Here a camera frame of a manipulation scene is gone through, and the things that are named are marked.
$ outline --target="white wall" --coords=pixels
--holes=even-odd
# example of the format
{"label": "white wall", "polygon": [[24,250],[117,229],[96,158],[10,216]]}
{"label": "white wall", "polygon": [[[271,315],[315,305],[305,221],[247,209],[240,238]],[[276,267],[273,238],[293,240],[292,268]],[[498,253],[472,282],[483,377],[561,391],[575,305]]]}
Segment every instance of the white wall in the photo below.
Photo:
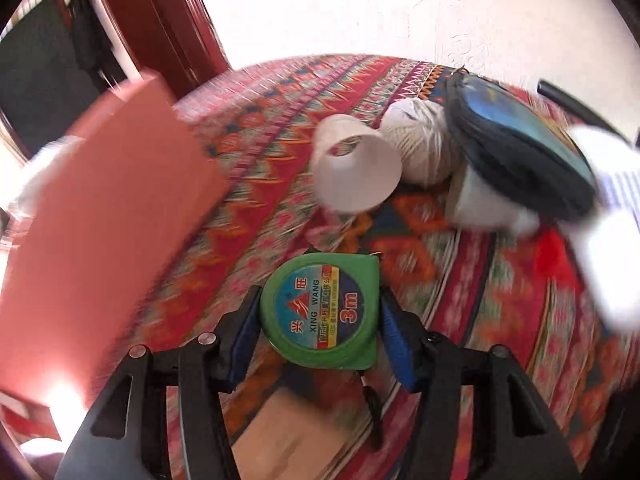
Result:
{"label": "white wall", "polygon": [[629,137],[640,47],[609,0],[204,0],[231,65],[369,52],[459,66],[535,91],[544,77]]}
{"label": "white wall", "polygon": [[24,160],[18,158],[12,150],[6,146],[2,140],[9,138],[9,132],[4,129],[4,124],[0,122],[0,207],[6,208],[14,196],[18,175],[24,165]]}

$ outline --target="red patterned blanket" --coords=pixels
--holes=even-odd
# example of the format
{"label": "red patterned blanket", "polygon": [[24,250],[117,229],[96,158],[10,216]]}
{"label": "red patterned blanket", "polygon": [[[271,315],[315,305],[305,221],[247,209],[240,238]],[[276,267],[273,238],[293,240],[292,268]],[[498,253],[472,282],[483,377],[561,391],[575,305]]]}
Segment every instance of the red patterned blanket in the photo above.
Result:
{"label": "red patterned blanket", "polygon": [[[376,127],[389,104],[420,96],[443,102],[450,69],[380,56],[317,56],[270,62],[212,80],[177,105],[202,149],[232,184],[148,302],[114,345],[96,391],[133,344],[178,346],[215,327],[247,288],[313,245],[324,251],[380,251],[383,277],[425,325],[477,349],[508,345],[551,406],[584,466],[610,394],[638,369],[638,344],[607,333],[558,243],[547,230],[531,240],[449,228],[444,189],[399,188],[374,211],[339,218],[318,207],[308,160],[316,124],[347,113]],[[509,88],[559,123],[571,121],[544,99]],[[538,264],[553,247],[551,268]],[[261,341],[250,374],[223,399],[236,441],[266,399],[286,386],[306,397],[348,438],[323,478],[385,479],[398,468],[417,396],[394,381],[384,352],[369,380],[385,406],[385,446],[365,444],[367,410],[353,373],[295,367]],[[172,466],[183,474],[177,396],[169,396]],[[455,478],[465,477],[471,397],[463,395]]]}

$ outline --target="green tape measure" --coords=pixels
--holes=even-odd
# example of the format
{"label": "green tape measure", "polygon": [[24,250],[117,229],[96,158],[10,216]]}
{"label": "green tape measure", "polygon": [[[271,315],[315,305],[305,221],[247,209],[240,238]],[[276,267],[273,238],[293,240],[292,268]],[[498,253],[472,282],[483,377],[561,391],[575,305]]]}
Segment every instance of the green tape measure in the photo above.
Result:
{"label": "green tape measure", "polygon": [[309,253],[268,279],[262,329],[288,360],[309,368],[366,370],[376,362],[378,258]]}

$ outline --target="screw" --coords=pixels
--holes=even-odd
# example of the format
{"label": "screw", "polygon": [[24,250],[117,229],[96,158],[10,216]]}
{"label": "screw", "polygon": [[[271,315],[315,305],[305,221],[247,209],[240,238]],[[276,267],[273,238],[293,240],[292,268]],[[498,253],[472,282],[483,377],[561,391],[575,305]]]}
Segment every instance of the screw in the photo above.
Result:
{"label": "screw", "polygon": [[142,357],[146,354],[146,347],[144,345],[135,345],[129,349],[129,355],[134,359]]}
{"label": "screw", "polygon": [[203,332],[198,336],[198,343],[201,345],[211,345],[216,342],[216,335],[213,332]]}
{"label": "screw", "polygon": [[511,350],[509,350],[505,345],[493,345],[489,352],[496,357],[502,357],[503,359],[511,357]]}
{"label": "screw", "polygon": [[428,332],[427,333],[427,341],[429,343],[439,343],[442,339],[442,336],[437,332]]}

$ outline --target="paper cup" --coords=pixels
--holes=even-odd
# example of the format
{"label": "paper cup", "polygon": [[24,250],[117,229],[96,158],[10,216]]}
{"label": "paper cup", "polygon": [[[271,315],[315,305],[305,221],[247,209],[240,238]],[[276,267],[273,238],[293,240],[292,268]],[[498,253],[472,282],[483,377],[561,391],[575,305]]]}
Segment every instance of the paper cup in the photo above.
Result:
{"label": "paper cup", "polygon": [[[359,137],[346,155],[334,146]],[[348,115],[322,120],[314,136],[311,170],[318,200],[340,213],[361,213],[384,202],[400,182],[400,154],[380,135]]]}

